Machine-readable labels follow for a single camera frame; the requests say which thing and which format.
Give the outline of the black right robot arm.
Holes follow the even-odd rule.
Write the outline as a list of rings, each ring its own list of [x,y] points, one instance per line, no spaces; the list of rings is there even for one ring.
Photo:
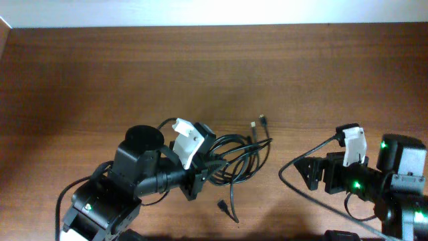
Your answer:
[[[325,192],[345,191],[374,204],[382,234],[400,240],[427,239],[427,196],[423,193],[426,146],[404,135],[383,135],[376,168],[368,166],[364,137],[337,138],[344,152],[304,155],[294,163],[308,189],[325,183]]]

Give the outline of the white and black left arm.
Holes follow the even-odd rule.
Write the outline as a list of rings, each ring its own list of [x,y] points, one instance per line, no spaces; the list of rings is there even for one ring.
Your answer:
[[[208,155],[215,133],[203,123],[174,120],[178,137],[165,145],[159,128],[127,130],[114,159],[76,181],[79,188],[63,219],[56,218],[56,240],[117,240],[137,217],[146,195],[180,188],[189,201],[224,162]]]

